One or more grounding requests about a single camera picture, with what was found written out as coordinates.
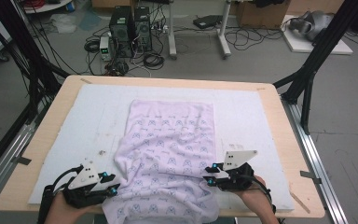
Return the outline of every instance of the human hand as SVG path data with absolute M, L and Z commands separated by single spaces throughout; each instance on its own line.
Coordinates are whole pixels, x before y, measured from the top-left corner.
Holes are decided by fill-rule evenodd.
M 266 186 L 266 181 L 263 178 L 257 175 L 255 178 Z M 278 223 L 267 195 L 257 185 L 253 184 L 246 190 L 233 191 L 233 193 L 240 196 L 246 206 L 260 217 L 263 224 Z
M 54 196 L 54 200 L 51 204 L 50 210 L 48 211 L 45 224 L 73 224 L 77 221 L 78 218 L 86 214 L 92 207 L 93 206 L 74 208 L 66 202 L 62 192 L 58 192 L 57 195 Z

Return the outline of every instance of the wooden table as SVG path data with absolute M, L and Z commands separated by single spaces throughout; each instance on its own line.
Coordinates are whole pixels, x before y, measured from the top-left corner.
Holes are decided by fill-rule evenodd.
M 295 134 L 283 109 L 281 99 L 271 84 L 241 83 L 203 80 L 158 79 L 137 77 L 89 77 L 70 76 L 62 85 L 48 113 L 37 129 L 34 138 L 23 154 L 32 160 L 28 165 L 18 164 L 0 194 L 1 211 L 38 211 L 39 206 L 28 204 L 29 197 L 39 176 L 42 164 L 51 149 L 58 132 L 70 111 L 77 93 L 83 85 L 112 84 L 122 86 L 153 86 L 197 88 L 234 91 L 257 91 L 265 109 L 269 128 L 278 150 L 282 167 L 288 180 L 295 210 L 277 213 L 277 217 L 323 217 L 324 207 L 320 196 L 309 178 L 300 176 L 308 171 Z M 101 213 L 97 207 L 94 213 Z M 253 217 L 253 213 L 221 210 L 222 217 Z

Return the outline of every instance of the desk leg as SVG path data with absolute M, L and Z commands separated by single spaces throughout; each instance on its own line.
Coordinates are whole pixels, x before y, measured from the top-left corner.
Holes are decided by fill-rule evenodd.
M 222 27 L 221 27 L 221 29 L 217 29 L 217 36 L 219 37 L 220 43 L 222 44 L 224 59 L 231 56 L 231 51 L 229 50 L 228 43 L 227 43 L 226 37 L 225 37 L 227 18 L 228 18 L 228 13 L 229 13 L 230 7 L 231 7 L 231 0 L 226 0 L 225 9 L 223 12 Z
M 168 33 L 168 43 L 170 45 L 170 56 L 172 59 L 176 60 L 176 44 L 175 44 L 175 35 L 173 34 L 173 0 L 170 0 L 170 32 Z

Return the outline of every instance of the concrete floor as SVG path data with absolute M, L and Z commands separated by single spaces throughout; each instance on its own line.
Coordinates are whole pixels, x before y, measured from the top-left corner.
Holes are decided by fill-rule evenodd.
M 65 11 L 58 9 L 40 16 L 45 21 L 51 14 L 59 13 Z M 87 52 L 83 49 L 85 39 L 104 28 L 108 20 L 99 18 L 88 3 L 71 15 L 76 16 L 77 30 L 69 35 L 52 33 L 48 38 L 52 47 L 75 71 L 84 72 L 87 71 Z M 194 28 L 193 19 L 178 19 L 176 24 Z M 229 25 L 236 25 L 233 18 L 230 18 Z M 176 61 L 168 57 L 166 36 L 161 38 L 165 47 L 161 54 L 166 61 L 163 68 L 151 71 L 151 77 L 273 83 L 298 70 L 309 55 L 291 52 L 280 38 L 265 39 L 245 51 L 230 46 L 232 56 L 223 60 L 214 34 L 191 34 L 176 36 L 179 52 Z M 346 38 L 343 40 L 353 54 L 331 55 L 319 70 L 312 95 L 310 135 L 347 220 L 358 223 L 358 45 Z M 103 71 L 103 62 L 98 56 L 91 66 L 95 73 Z M 65 65 L 62 68 L 71 72 Z M 134 69 L 127 76 L 150 77 L 150 74 L 143 69 Z M 280 88 L 279 92 L 284 92 L 286 88 Z M 27 100 L 17 66 L 12 60 L 0 62 L 0 139 Z M 0 223 L 33 223 L 36 217 L 35 213 L 0 212 Z M 91 223 L 91 220 L 92 217 L 87 216 L 80 222 Z M 256 218 L 240 218 L 239 222 L 259 223 Z M 330 220 L 328 216 L 321 219 L 289 218 L 285 223 L 330 223 Z

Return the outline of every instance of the towel pattern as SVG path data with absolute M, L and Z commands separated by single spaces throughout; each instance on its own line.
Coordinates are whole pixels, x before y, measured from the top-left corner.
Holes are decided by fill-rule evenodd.
M 123 178 L 106 200 L 109 223 L 203 223 L 217 219 L 202 176 L 215 161 L 213 106 L 134 101 L 115 155 Z

